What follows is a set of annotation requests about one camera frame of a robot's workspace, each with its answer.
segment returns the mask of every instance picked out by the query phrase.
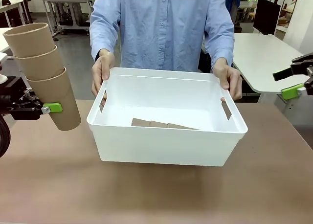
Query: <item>cup rim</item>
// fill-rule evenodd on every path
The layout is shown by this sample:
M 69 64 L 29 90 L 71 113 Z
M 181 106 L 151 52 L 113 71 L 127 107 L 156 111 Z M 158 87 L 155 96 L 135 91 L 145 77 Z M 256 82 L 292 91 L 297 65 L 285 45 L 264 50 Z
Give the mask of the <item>cup rim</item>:
M 44 26 L 43 26 L 43 27 L 40 27 L 40 28 L 36 28 L 36 29 L 34 29 L 34 30 L 27 31 L 27 32 L 20 32 L 20 33 L 14 33 L 14 34 L 7 34 L 7 33 L 9 33 L 10 31 L 14 30 L 15 28 L 20 28 L 20 27 L 22 27 L 22 26 L 24 26 L 24 27 L 25 27 L 25 26 L 32 26 L 32 25 L 34 25 L 34 24 L 44 24 Z M 45 29 L 45 28 L 47 28 L 47 27 L 48 27 L 48 24 L 45 23 L 45 22 L 30 23 L 30 24 L 26 24 L 26 25 L 21 25 L 21 26 L 13 27 L 12 29 L 9 29 L 9 30 L 5 31 L 5 32 L 3 33 L 3 35 L 6 36 L 6 37 L 18 36 L 18 35 L 22 35 L 22 34 L 28 34 L 28 33 L 31 33 L 31 32 L 37 32 L 37 31 L 42 30 L 42 29 Z
M 27 79 L 28 82 L 44 82 L 44 81 L 51 81 L 51 80 L 54 80 L 54 79 L 59 78 L 60 76 L 64 75 L 64 74 L 66 73 L 66 71 L 67 71 L 67 68 L 64 67 L 64 71 L 63 71 L 61 74 L 59 74 L 59 75 L 57 75 L 57 76 L 54 76 L 54 77 L 51 77 L 51 78 L 49 78 L 49 79 L 45 79 L 45 80 L 32 81 L 32 80 L 29 80 L 29 79 L 27 79 L 27 78 L 26 78 L 26 79 Z
M 54 46 L 54 49 L 51 50 L 51 51 L 49 51 L 48 53 L 44 53 L 44 54 L 40 54 L 40 55 L 36 55 L 36 56 L 31 56 L 31 57 L 24 57 L 24 58 L 19 58 L 19 57 L 16 57 L 16 56 L 15 56 L 15 58 L 18 59 L 18 60 L 39 58 L 39 57 L 42 57 L 42 56 L 45 56 L 45 55 L 48 55 L 48 54 L 53 53 L 54 51 L 57 50 L 57 48 L 58 48 L 58 47 L 55 45 L 55 46 Z

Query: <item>blue button-up shirt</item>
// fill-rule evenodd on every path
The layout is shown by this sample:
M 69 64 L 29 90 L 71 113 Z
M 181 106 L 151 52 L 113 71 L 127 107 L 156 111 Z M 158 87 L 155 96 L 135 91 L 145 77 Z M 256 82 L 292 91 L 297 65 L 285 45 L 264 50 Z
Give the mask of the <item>blue button-up shirt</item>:
M 114 50 L 121 31 L 121 67 L 196 71 L 205 35 L 212 64 L 233 59 L 234 26 L 225 0 L 95 0 L 91 54 Z

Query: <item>person's right hand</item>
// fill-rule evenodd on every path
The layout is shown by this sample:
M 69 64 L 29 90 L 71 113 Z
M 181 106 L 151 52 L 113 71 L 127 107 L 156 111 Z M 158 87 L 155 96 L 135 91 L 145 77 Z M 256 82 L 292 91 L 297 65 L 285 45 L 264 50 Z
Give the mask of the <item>person's right hand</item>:
M 92 88 L 91 92 L 97 96 L 103 81 L 108 80 L 110 69 L 115 65 L 115 57 L 112 52 L 107 49 L 101 49 L 99 58 L 92 66 Z M 107 99 L 106 94 L 103 96 L 104 101 Z

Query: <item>black monitor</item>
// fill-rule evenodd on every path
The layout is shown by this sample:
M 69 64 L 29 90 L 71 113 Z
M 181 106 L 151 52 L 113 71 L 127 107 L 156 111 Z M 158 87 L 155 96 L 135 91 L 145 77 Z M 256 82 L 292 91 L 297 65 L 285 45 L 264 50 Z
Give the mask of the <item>black monitor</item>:
M 262 34 L 275 33 L 280 14 L 280 5 L 269 0 L 258 0 L 253 27 Z

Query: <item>stack of cups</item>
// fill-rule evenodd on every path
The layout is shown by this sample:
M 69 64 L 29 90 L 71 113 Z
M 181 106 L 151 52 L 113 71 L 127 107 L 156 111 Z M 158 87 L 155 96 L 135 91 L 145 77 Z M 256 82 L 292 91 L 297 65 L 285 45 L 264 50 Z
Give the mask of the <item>stack of cups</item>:
M 73 90 L 48 24 L 32 23 L 6 31 L 4 38 L 43 103 L 60 103 L 62 112 L 50 116 L 59 130 L 76 128 L 81 118 Z

